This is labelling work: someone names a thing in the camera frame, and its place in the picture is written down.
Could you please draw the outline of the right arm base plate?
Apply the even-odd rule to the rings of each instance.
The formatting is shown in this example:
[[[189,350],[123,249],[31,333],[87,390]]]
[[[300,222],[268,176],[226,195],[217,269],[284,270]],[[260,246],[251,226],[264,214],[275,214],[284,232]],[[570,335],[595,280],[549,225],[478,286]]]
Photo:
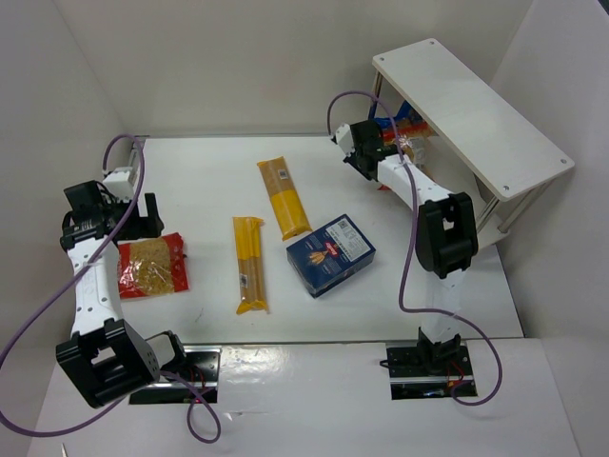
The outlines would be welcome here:
[[[426,367],[416,345],[388,345],[379,365],[388,372],[392,400],[450,398],[454,388],[458,397],[476,397],[473,368],[466,345],[455,355]]]

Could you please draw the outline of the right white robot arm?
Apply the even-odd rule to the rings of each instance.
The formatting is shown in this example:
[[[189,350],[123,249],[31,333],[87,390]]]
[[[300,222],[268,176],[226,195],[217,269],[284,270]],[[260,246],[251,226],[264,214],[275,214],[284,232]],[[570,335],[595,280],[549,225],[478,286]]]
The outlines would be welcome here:
[[[366,179],[389,187],[412,209],[399,307],[423,316],[415,361],[429,372],[438,370],[456,358],[461,345],[456,325],[461,286],[479,251],[473,202],[465,192],[438,185],[398,143],[386,144],[373,120],[340,125],[335,141],[347,164]],[[410,308],[405,286],[414,259],[426,271],[427,292],[422,305]]]

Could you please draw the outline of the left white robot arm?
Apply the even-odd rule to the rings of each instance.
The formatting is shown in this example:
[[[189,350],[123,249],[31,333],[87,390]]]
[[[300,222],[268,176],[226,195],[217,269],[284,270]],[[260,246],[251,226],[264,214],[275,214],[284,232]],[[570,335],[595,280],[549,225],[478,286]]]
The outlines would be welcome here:
[[[56,360],[91,407],[158,382],[163,370],[174,370],[187,359],[175,333],[145,339],[121,308],[118,242],[151,238],[164,228],[154,194],[146,194],[147,213],[140,214],[136,188],[127,177],[107,175],[64,190],[70,210],[60,245],[77,279],[76,310]]]

